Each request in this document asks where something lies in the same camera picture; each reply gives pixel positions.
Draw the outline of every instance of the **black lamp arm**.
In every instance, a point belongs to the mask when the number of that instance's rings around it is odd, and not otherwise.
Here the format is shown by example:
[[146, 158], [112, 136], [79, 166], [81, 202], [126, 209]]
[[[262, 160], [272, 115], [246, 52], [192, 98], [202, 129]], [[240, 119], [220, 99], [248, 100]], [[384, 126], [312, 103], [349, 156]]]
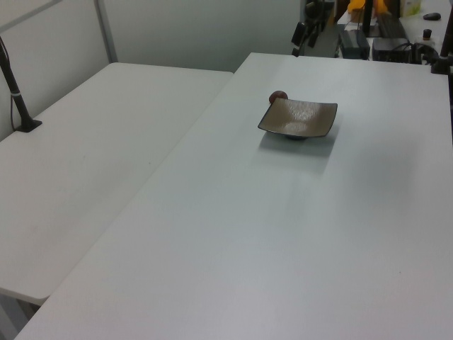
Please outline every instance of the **black lamp arm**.
[[33, 120], [28, 113], [25, 102], [23, 101], [21, 91], [14, 78], [13, 71], [11, 70], [11, 64], [9, 62], [8, 52], [6, 51], [3, 40], [0, 37], [0, 67], [5, 76], [6, 83], [8, 84], [9, 91], [13, 97], [14, 103], [18, 109], [19, 115], [21, 115], [21, 126], [17, 128], [17, 131], [30, 132], [42, 123], [39, 120]]

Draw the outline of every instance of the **white wall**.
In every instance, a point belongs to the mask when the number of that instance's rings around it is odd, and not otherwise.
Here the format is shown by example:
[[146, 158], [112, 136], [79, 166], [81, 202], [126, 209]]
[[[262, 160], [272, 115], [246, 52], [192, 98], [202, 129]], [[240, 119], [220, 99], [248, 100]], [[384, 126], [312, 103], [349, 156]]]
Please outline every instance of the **white wall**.
[[0, 0], [0, 28], [52, 2], [53, 0]]
[[250, 52], [290, 54], [299, 0], [101, 0], [117, 59], [234, 72]]
[[[32, 117], [108, 64], [93, 0], [63, 0], [0, 35]], [[11, 132], [9, 89], [0, 73], [0, 140]]]

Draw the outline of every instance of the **lamp base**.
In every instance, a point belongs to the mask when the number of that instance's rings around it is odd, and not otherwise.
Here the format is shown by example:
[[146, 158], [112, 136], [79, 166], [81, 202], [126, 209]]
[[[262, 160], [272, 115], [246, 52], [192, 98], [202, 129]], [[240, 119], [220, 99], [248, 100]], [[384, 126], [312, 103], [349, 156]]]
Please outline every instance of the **lamp base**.
[[35, 128], [37, 128], [38, 126], [40, 126], [42, 124], [42, 122], [39, 121], [39, 120], [33, 120], [33, 122], [34, 122], [33, 126], [22, 127], [22, 125], [21, 125], [21, 126], [16, 128], [16, 131], [30, 132], [30, 131], [33, 131]]

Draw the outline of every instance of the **desk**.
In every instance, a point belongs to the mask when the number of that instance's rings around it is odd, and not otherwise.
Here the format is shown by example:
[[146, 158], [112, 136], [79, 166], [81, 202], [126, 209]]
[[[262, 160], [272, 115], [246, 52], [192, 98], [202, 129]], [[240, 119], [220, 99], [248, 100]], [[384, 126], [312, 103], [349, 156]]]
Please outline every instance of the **desk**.
[[230, 78], [111, 64], [3, 140], [0, 293], [42, 304]]
[[[451, 5], [448, 0], [424, 0], [422, 1], [422, 8], [419, 14], [414, 16], [407, 16], [400, 18], [400, 22], [406, 31], [406, 34], [411, 43], [415, 42], [415, 38], [423, 34], [423, 30], [429, 28], [432, 31], [432, 37], [435, 44], [435, 49], [440, 52], [442, 43], [445, 36], [445, 30], [447, 29], [448, 18], [450, 15]], [[438, 12], [442, 15], [439, 21], [427, 21], [423, 20], [423, 16], [427, 13]], [[345, 14], [338, 20], [337, 24], [345, 25], [348, 24], [345, 29], [357, 29], [356, 23], [350, 22], [350, 14], [346, 11]], [[373, 38], [368, 40], [369, 46], [372, 47]]]
[[451, 138], [429, 68], [252, 54], [17, 340], [451, 339]]

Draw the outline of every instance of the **computer mouse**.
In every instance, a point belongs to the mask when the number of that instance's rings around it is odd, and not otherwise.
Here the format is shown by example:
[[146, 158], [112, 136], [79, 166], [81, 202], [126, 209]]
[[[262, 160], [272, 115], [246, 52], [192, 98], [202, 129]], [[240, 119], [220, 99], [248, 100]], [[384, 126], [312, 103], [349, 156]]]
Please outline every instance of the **computer mouse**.
[[440, 14], [439, 13], [429, 13], [429, 14], [425, 14], [423, 16], [423, 18], [425, 20], [429, 20], [429, 21], [437, 21], [437, 20], [440, 20]]

